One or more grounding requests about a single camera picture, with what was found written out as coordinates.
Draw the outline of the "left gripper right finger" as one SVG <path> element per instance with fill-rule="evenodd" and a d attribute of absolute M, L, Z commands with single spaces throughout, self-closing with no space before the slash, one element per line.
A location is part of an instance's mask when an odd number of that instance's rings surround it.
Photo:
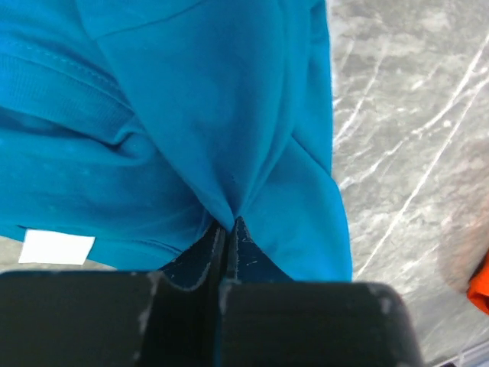
<path fill-rule="evenodd" d="M 226 239 L 226 245 L 226 279 L 236 283 L 283 283 L 292 281 L 257 246 L 242 217 L 236 219 L 234 227 Z"/>

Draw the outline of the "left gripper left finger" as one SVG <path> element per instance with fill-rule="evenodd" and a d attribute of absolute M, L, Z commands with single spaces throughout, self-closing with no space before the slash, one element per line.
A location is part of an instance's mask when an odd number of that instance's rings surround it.
<path fill-rule="evenodd" d="M 209 293 L 220 279 L 226 231 L 214 222 L 196 243 L 163 266 L 158 292 Z"/>

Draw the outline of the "blue t shirt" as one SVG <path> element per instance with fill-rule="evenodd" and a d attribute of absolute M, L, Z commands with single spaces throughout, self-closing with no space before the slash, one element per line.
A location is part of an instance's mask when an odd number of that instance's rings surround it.
<path fill-rule="evenodd" d="M 296 281 L 350 281 L 324 1 L 3 1 L 1 234 L 153 270 L 242 218 Z"/>

